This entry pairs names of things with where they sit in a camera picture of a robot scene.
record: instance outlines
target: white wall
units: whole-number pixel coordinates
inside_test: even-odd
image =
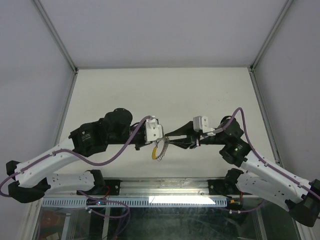
[[[256,69],[281,160],[320,179],[320,1],[295,1]],[[313,228],[320,239],[320,220]]]
[[[169,133],[195,116],[208,116],[217,127],[237,107],[246,114],[251,141],[267,158],[272,151],[246,68],[136,68],[80,70],[62,131],[62,138],[81,124],[97,121],[116,108],[126,108],[132,123],[155,115]],[[90,157],[103,162],[121,146],[109,145],[106,152]],[[153,146],[135,151],[130,145],[109,165],[100,167],[103,176],[115,178],[224,177],[234,167],[219,155],[220,145],[184,150],[170,145],[161,162],[151,159]],[[77,161],[60,173],[81,173],[93,167]]]
[[[24,162],[53,144],[71,78],[32,1],[0,1],[1,180],[8,161]],[[16,239],[26,205],[0,202],[0,239]]]

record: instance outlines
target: metal frame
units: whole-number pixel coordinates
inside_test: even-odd
[[[50,17],[48,16],[48,13],[46,12],[45,8],[43,7],[41,0],[32,0],[36,10],[38,11],[39,15],[41,16],[44,24],[46,25],[48,31],[50,32],[52,38],[54,39],[55,43],[57,44],[59,50],[61,51],[62,55],[64,56],[65,60],[67,61],[68,65],[70,66],[70,68],[73,71],[73,77],[72,77],[72,81],[71,84],[69,86],[69,92],[65,101],[65,105],[63,107],[63,111],[61,113],[61,116],[59,118],[59,125],[58,128],[56,130],[56,136],[55,136],[55,141],[53,145],[56,145],[60,139],[61,136],[61,132],[62,132],[62,128],[66,119],[66,115],[67,115],[67,111],[68,111],[68,107],[70,104],[70,100],[71,100],[71,96],[72,96],[72,92],[74,90],[74,86],[75,86],[75,82],[77,79],[77,75],[78,75],[78,68],[76,67],[74,61],[72,60],[71,56],[69,55],[63,41],[61,40],[57,30],[55,29],[52,21],[50,20]],[[251,67],[247,66],[247,65],[239,65],[239,66],[197,66],[197,67],[246,67],[248,68],[249,71],[249,75],[251,77],[251,81],[252,81],[252,85],[253,85],[253,89],[255,91],[255,95],[258,101],[258,105],[261,111],[261,115],[264,121],[264,125],[266,128],[266,132],[268,135],[268,139],[271,145],[271,149],[274,155],[274,158],[276,160],[276,163],[278,163],[280,166],[283,166],[283,163],[281,162],[281,156],[279,154],[278,148],[277,148],[277,142],[275,140],[273,131],[272,131],[272,127],[270,125],[270,121],[269,121],[269,117],[268,117],[268,112],[266,110],[266,106],[265,106],[265,101],[264,98],[261,94],[260,91],[260,87],[259,87],[259,83],[256,80],[255,77],[255,68],[257,67],[257,65],[259,64],[260,60],[262,59],[262,57],[264,56],[265,52],[267,51],[269,45],[272,43],[272,40],[274,38],[274,36],[277,34],[279,27],[281,25],[281,23],[283,22],[284,18],[286,17],[288,11],[290,10],[291,6],[293,5],[293,3],[295,2],[295,0],[287,0],[286,3],[284,4],[281,12],[279,13],[275,23],[273,24],[271,30],[269,31],[267,38],[265,39],[263,45],[261,46],[260,51],[258,52],[253,64]],[[157,68],[157,66],[147,66],[148,68]],[[191,66],[181,66],[182,68],[190,68]],[[82,67],[81,69],[100,69],[100,68],[86,68],[86,67]],[[146,182],[150,181],[151,179],[147,180],[147,179],[140,179],[142,180],[142,182],[145,184]],[[179,184],[181,184],[180,181],[189,181],[191,182],[197,182],[198,184],[200,182],[204,182],[207,180],[207,178],[198,178],[198,179],[191,179],[191,178],[185,178],[185,179],[168,179],[168,178],[162,178],[162,179],[152,179],[152,181],[156,182],[156,183],[171,183],[171,185],[173,184],[173,181],[177,181],[175,184],[175,190],[178,190],[179,188],[181,188],[181,186]],[[123,187],[123,193],[126,194],[126,196],[131,196],[133,197],[134,195],[137,195],[137,193],[133,193],[130,189],[132,189],[132,187],[135,187],[137,192],[139,192],[139,195],[146,195],[147,192],[144,192],[146,189],[161,189],[159,188],[159,186],[154,185],[152,188],[152,186],[147,186],[147,185],[140,185],[138,186],[138,184],[134,185],[133,181],[131,179],[131,181],[129,179],[123,179],[123,183],[121,187]],[[190,195],[196,195],[196,194],[207,194],[206,191],[204,191],[203,187],[201,185],[197,186],[197,187],[190,187],[189,188],[189,193]],[[163,193],[163,194],[168,194],[168,192],[170,191],[166,191],[166,189],[164,190],[157,190],[157,194]],[[73,193],[69,193],[69,194],[55,194],[55,196],[59,196],[59,197],[70,197],[70,196],[74,196]],[[256,196],[250,196],[250,195],[245,195],[243,196],[244,198],[255,198]],[[40,206],[42,204],[42,200],[39,200],[37,202],[33,202],[31,204],[29,204],[27,206],[27,210],[26,210],[26,214],[24,215],[23,221],[22,221],[22,225],[20,226],[20,231],[19,231],[19,235],[18,235],[18,239],[19,240],[29,240],[31,239],[34,230],[36,228],[36,224],[37,224],[37,219],[40,213]],[[262,239],[266,239],[266,235],[265,235],[265,230],[264,230],[264,224],[263,224],[263,220],[261,217],[261,213],[260,213],[260,217],[259,217],[259,211],[257,212],[257,220],[258,220],[258,225],[260,226],[260,230],[261,230],[261,236]],[[300,237],[302,240],[304,239],[308,239],[308,240],[315,240],[315,235],[312,231],[311,228],[309,227],[305,227],[303,225],[301,225],[300,223],[296,223],[296,228],[298,229],[298,232],[300,233]]]
[[[53,25],[52,21],[50,20],[50,17],[48,15],[48,13],[46,12],[44,6],[42,5],[41,1],[40,0],[32,0],[32,2],[33,2],[34,7],[36,8],[36,10],[38,11],[40,17],[42,18],[44,25],[47,27],[48,31],[50,32],[54,42],[56,43],[57,47],[61,51],[63,57],[65,58],[65,60],[69,64],[73,73],[76,74],[78,69],[75,66],[74,61],[70,57],[64,43],[62,42],[55,26]]]
[[[275,35],[277,34],[278,30],[279,30],[279,26],[281,25],[281,23],[283,22],[283,20],[285,19],[285,17],[287,16],[288,11],[290,10],[291,6],[293,5],[293,3],[295,2],[295,0],[286,0],[283,8],[281,9],[278,17],[276,18],[274,24],[271,27],[271,30],[269,31],[266,39],[264,40],[255,60],[253,61],[252,64],[252,71],[254,72],[259,61],[261,60],[261,58],[264,56],[265,52],[268,49],[268,46],[271,44],[272,39],[275,37]]]

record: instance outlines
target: wire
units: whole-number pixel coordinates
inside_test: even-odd
[[[166,154],[166,151],[168,149],[168,146],[169,146],[168,140],[169,140],[169,137],[167,137],[167,136],[165,136],[163,138],[163,147],[162,147],[162,150],[161,150],[159,156],[156,156],[158,143],[156,144],[156,146],[153,148],[153,151],[152,151],[152,154],[151,154],[151,157],[152,157],[153,160],[157,160],[158,162],[160,162],[164,158],[164,156]]]
[[[116,160],[123,152],[124,150],[128,147],[128,145],[130,144],[130,142],[132,141],[132,139],[135,137],[135,135],[137,134],[139,128],[141,128],[141,126],[144,124],[144,122],[147,120],[147,119],[152,119],[153,117],[152,116],[145,116],[139,123],[138,125],[135,127],[133,133],[130,135],[130,137],[128,138],[128,140],[126,141],[126,143],[122,146],[122,148],[112,157],[110,158],[109,160],[107,161],[104,161],[104,162],[93,162],[93,161],[90,161],[88,160],[86,157],[82,156],[81,154],[79,153],[76,153],[70,149],[65,149],[65,148],[62,148],[60,150],[57,150],[57,151],[53,151],[52,153],[54,155],[56,154],[59,154],[59,153],[70,153],[76,157],[78,157],[79,159],[81,159],[82,161],[86,162],[87,164],[90,164],[92,166],[96,166],[96,167],[101,167],[101,166],[105,166],[107,164],[110,164],[112,163],[114,160]]]
[[[147,120],[147,119],[152,119],[153,117],[152,116],[145,116],[144,118],[142,118],[142,120],[138,123],[138,125],[136,126],[136,128],[134,129],[134,131],[132,132],[132,134],[130,135],[130,137],[128,138],[128,140],[126,141],[126,143],[122,146],[122,148],[112,157],[110,158],[108,161],[105,161],[105,162],[100,162],[100,163],[97,163],[97,162],[92,162],[90,160],[88,160],[87,158],[85,158],[84,156],[82,156],[81,154],[78,154],[72,150],[69,150],[69,149],[60,149],[60,150],[57,150],[57,151],[53,151],[52,154],[53,155],[56,155],[56,154],[59,154],[59,153],[62,153],[62,152],[67,152],[67,153],[70,153],[74,156],[76,156],[77,158],[79,158],[80,160],[86,162],[87,164],[90,164],[90,165],[93,165],[93,166],[104,166],[104,165],[107,165],[107,164],[110,164],[112,163],[114,160],[116,160],[122,153],[123,151],[127,148],[127,146],[131,143],[132,139],[135,137],[135,135],[137,134],[139,128],[141,128],[141,126],[144,124],[144,122]],[[35,160],[34,162],[30,163],[28,166],[26,167],[23,167],[20,172],[15,172],[13,174],[11,174],[10,176],[8,176],[6,179],[4,179],[1,183],[0,183],[0,196],[3,196],[3,197],[6,197],[6,198],[10,198],[11,196],[9,194],[6,194],[4,192],[2,192],[2,187],[4,186],[4,184],[6,182],[8,182],[11,178],[14,178],[15,176],[17,176],[18,174],[20,173],[23,173],[24,171],[28,170],[29,168],[33,167],[34,165],[40,163],[41,161],[51,157],[52,155],[51,154],[47,154],[47,155],[44,155],[42,157],[40,157],[38,160]]]
[[[110,193],[110,187],[109,187],[109,186],[106,186],[105,188],[108,189],[108,191],[106,192],[106,194],[104,195],[103,198],[106,198],[106,197],[109,195],[109,193]]]
[[[244,135],[245,138],[251,148],[251,150],[253,151],[254,155],[266,166],[271,168],[272,170],[276,171],[277,173],[279,173],[280,175],[284,176],[285,178],[289,179],[291,182],[295,183],[296,185],[298,185],[299,187],[301,186],[301,188],[303,188],[304,190],[306,190],[308,193],[312,194],[313,196],[315,196],[319,201],[320,201],[320,196],[317,195],[314,191],[312,191],[311,189],[307,188],[304,185],[301,185],[300,182],[298,182],[297,180],[295,180],[293,177],[287,175],[286,173],[284,173],[283,171],[281,171],[280,169],[276,168],[275,166],[272,166],[271,164],[268,164],[266,160],[264,160],[259,153],[256,151],[256,149],[254,148],[254,146],[252,145],[249,136],[248,136],[248,132],[247,132],[247,126],[246,126],[246,120],[245,120],[245,113],[244,110],[241,107],[238,107],[232,114],[230,120],[226,123],[226,125],[224,125],[221,128],[218,128],[216,130],[214,130],[214,133],[221,133],[222,131],[224,131],[233,121],[233,119],[235,118],[236,114],[240,111],[241,113],[241,117],[242,117],[242,123],[243,123],[243,131],[244,131]]]
[[[127,211],[123,215],[120,215],[120,216],[104,215],[104,214],[102,214],[100,212],[97,212],[97,211],[91,209],[90,207],[86,207],[86,209],[89,210],[89,212],[91,211],[91,212],[93,212],[95,214],[98,214],[99,216],[102,216],[102,217],[105,217],[105,218],[110,218],[110,219],[121,219],[121,218],[124,218],[125,216],[127,216],[130,213],[130,207],[127,204],[123,203],[123,202],[113,201],[113,200],[104,200],[104,199],[101,199],[101,198],[94,198],[92,196],[89,196],[88,194],[86,194],[85,192],[83,192],[81,190],[78,190],[78,192],[80,194],[82,194],[83,196],[87,197],[88,199],[91,199],[91,200],[94,200],[94,201],[99,200],[100,202],[104,202],[106,204],[119,204],[119,205],[124,206],[127,209]]]

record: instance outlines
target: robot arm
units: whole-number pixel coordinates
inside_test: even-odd
[[[185,138],[169,140],[168,143],[183,149],[194,149],[203,145],[223,145],[219,153],[229,164],[238,168],[228,171],[224,178],[231,188],[266,199],[289,212],[297,222],[313,227],[320,213],[320,181],[301,178],[281,168],[260,155],[251,145],[246,126],[244,131],[233,116],[222,119],[217,129],[209,127],[206,116],[197,116],[183,127],[166,134]],[[247,141],[241,139],[245,134]]]
[[[90,163],[85,157],[106,151],[110,144],[124,145],[122,151],[127,144],[134,144],[139,150],[163,138],[163,128],[156,118],[145,117],[140,123],[131,125],[132,119],[128,110],[117,108],[98,121],[81,125],[67,139],[34,159],[8,162],[7,174],[15,180],[8,185],[9,196],[21,203],[30,203],[48,193],[101,190],[105,182],[100,170],[76,174],[54,172],[79,159]],[[118,155],[105,163],[92,164],[106,165]]]

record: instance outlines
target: white panel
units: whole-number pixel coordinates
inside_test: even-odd
[[[155,115],[168,133],[206,115],[212,127],[243,107],[248,133],[256,148],[273,159],[266,130],[246,68],[140,68],[80,70],[62,138],[81,124],[97,121],[115,108],[126,108],[133,123]],[[103,162],[121,146],[109,145],[107,151],[90,157]],[[224,177],[234,167],[219,155],[222,146],[203,145],[184,150],[170,145],[161,162],[151,158],[153,146],[135,151],[130,145],[114,162],[100,167],[104,177]],[[76,173],[93,167],[78,161],[60,173]]]
[[[0,1],[1,181],[7,162],[24,162],[52,146],[71,77],[32,1]],[[0,201],[0,239],[14,240],[26,205]]]
[[[319,13],[320,1],[296,1],[256,69],[281,160],[309,180],[320,179]]]
[[[253,63],[285,0],[42,0],[78,67]]]

